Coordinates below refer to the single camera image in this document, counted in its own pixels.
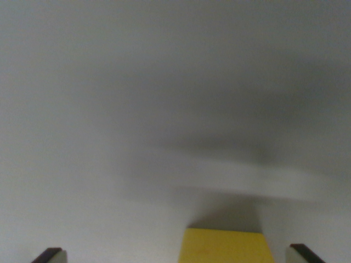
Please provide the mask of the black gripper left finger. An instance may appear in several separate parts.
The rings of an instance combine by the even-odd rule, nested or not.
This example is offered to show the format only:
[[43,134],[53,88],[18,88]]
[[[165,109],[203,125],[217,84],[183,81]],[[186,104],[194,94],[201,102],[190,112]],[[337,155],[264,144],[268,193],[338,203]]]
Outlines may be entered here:
[[67,263],[67,251],[62,248],[47,248],[32,263]]

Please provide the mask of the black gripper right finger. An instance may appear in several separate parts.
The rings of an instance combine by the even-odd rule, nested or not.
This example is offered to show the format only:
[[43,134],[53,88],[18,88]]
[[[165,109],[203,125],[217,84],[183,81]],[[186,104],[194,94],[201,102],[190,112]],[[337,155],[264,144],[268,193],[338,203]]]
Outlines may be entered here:
[[305,244],[290,244],[286,248],[285,263],[326,263]]

